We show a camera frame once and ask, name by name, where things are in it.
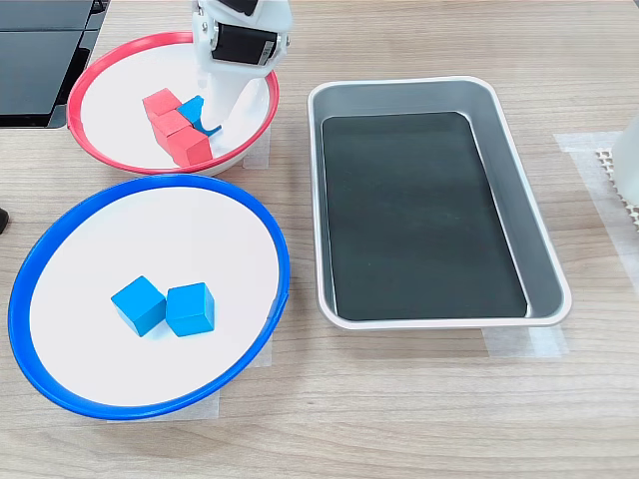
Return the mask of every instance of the blue rim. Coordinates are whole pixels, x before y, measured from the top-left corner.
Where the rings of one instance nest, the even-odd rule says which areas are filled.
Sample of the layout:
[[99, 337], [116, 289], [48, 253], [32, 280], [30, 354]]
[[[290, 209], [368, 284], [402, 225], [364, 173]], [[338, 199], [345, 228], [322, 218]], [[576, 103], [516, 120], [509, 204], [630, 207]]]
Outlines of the blue rim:
[[[62, 242], [88, 217], [106, 205], [128, 195], [170, 187], [201, 188], [225, 195], [251, 210], [267, 227], [278, 253], [280, 280], [278, 293], [269, 317], [256, 341], [247, 352], [224, 374], [177, 399], [146, 406], [113, 406], [87, 400], [58, 383], [44, 367], [33, 345], [29, 313], [31, 298], [40, 274]], [[254, 197], [244, 190], [221, 180], [196, 175], [157, 175], [131, 180], [100, 192], [69, 210], [57, 220], [36, 242], [25, 259], [9, 300], [9, 340], [13, 354], [29, 379], [42, 394], [70, 411], [100, 419], [129, 420], [158, 416], [176, 411], [197, 402], [236, 377], [249, 365], [267, 343], [275, 330], [289, 298], [291, 264], [287, 244], [275, 218]]]

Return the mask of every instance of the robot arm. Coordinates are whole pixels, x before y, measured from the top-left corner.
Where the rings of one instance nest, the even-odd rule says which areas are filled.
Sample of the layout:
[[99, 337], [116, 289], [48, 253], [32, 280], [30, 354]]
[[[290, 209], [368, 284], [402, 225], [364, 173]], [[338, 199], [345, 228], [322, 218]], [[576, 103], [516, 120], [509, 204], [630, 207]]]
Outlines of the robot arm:
[[282, 60], [292, 27], [288, 0], [193, 1], [193, 40], [206, 92], [204, 128], [220, 125], [247, 84]]

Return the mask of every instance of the tray rim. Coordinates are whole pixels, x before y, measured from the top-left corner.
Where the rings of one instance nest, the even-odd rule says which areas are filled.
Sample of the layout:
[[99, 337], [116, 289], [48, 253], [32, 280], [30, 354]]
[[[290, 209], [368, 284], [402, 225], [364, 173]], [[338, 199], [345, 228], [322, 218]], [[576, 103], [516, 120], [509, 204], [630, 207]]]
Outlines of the tray rim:
[[[204, 386], [169, 401], [144, 406], [115, 406], [85, 399], [62, 386], [47, 371], [33, 345], [30, 331], [30, 304], [34, 289], [51, 256], [64, 240], [87, 218], [120, 198], [161, 188], [187, 187], [225, 195], [251, 210], [265, 225], [276, 247], [280, 265], [278, 291], [265, 325], [244, 355], [226, 372]], [[25, 258], [11, 291], [8, 312], [9, 341], [16, 362], [31, 384], [45, 397], [72, 412], [109, 420], [143, 419], [182, 409], [219, 390], [242, 372], [271, 338], [289, 298], [291, 264], [282, 230], [275, 218], [255, 197], [246, 191], [210, 177], [199, 175], [158, 175], [129, 180], [99, 192], [81, 202], [57, 221], [38, 239]]]
[[[559, 287], [562, 293], [561, 305], [552, 314], [543, 317], [475, 317], [475, 318], [436, 318], [436, 319], [380, 319], [380, 320], [350, 320], [337, 315], [328, 305], [324, 289], [324, 271], [323, 257], [329, 252], [324, 252], [322, 248], [321, 237], [321, 212], [320, 212], [320, 170], [318, 165], [317, 151], [318, 141], [315, 131], [315, 99], [321, 92], [333, 88], [343, 86], [375, 86], [375, 85], [405, 85], [405, 84], [421, 84], [421, 83], [441, 83], [441, 82], [468, 82], [474, 83], [485, 89], [491, 97], [495, 106], [495, 110], [499, 117], [499, 121], [503, 127], [508, 148], [511, 152], [519, 181], [524, 189], [528, 203], [531, 207], [532, 214], [537, 223], [541, 238], [546, 244], [546, 249], [552, 264], [553, 270], [557, 277]], [[528, 179], [523, 170], [521, 159], [514, 145], [514, 140], [510, 133], [510, 128], [506, 122], [501, 103], [497, 98], [495, 90], [490, 84], [472, 76], [447, 76], [417, 79], [400, 79], [400, 80], [355, 80], [355, 81], [336, 81], [327, 82], [315, 87], [309, 94], [308, 102], [309, 127], [311, 130], [311, 194], [313, 203], [313, 223], [314, 223], [314, 243], [315, 243], [315, 260], [316, 260], [316, 284], [317, 284], [317, 301], [319, 310], [322, 315], [335, 324], [336, 326], [346, 330], [384, 330], [384, 329], [464, 329], [464, 328], [483, 328], [483, 327], [503, 327], [503, 326], [551, 326], [561, 322], [570, 312], [572, 308], [572, 293], [568, 286], [559, 259], [557, 257], [554, 245], [550, 239], [548, 230], [543, 222], [539, 206], [535, 200], [533, 191], [530, 187]]]

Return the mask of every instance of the red cube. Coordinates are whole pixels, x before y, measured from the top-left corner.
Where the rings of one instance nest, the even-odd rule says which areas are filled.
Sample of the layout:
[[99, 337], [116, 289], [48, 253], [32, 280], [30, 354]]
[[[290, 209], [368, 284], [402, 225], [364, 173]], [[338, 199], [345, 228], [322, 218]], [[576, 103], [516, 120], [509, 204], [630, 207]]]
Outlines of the red cube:
[[182, 106], [182, 102], [168, 88], [145, 98], [142, 104], [149, 120], [153, 120], [154, 117], [159, 117]]
[[209, 137], [193, 127], [169, 137], [169, 153], [181, 167], [189, 167], [213, 159]]
[[169, 137], [187, 127], [190, 128], [191, 124], [176, 110], [171, 110], [169, 113], [151, 118], [151, 126], [158, 144], [164, 148], [165, 152], [170, 153]]

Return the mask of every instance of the white tape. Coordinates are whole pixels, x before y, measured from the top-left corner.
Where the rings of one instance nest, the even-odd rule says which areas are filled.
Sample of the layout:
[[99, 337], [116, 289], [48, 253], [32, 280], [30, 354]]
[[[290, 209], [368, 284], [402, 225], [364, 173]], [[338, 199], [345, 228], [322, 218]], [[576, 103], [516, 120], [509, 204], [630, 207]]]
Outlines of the white tape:
[[[262, 348], [260, 353], [251, 361], [250, 367], [268, 367], [273, 364], [273, 339]], [[179, 409], [162, 416], [142, 419], [140, 422], [169, 422], [169, 421], [200, 421], [204, 419], [217, 419], [220, 416], [220, 391], [214, 392], [201, 401], [196, 402], [184, 409]], [[128, 422], [128, 421], [108, 421], [108, 422]]]
[[635, 292], [639, 294], [639, 235], [596, 155], [599, 148], [612, 148], [620, 135], [621, 132], [555, 135], [555, 140], [561, 150], [572, 157]]
[[244, 168], [247, 170], [266, 170], [269, 167], [270, 155], [271, 127], [268, 127], [244, 157]]
[[493, 357], [561, 357], [568, 344], [561, 326], [486, 327], [481, 330], [488, 354]]

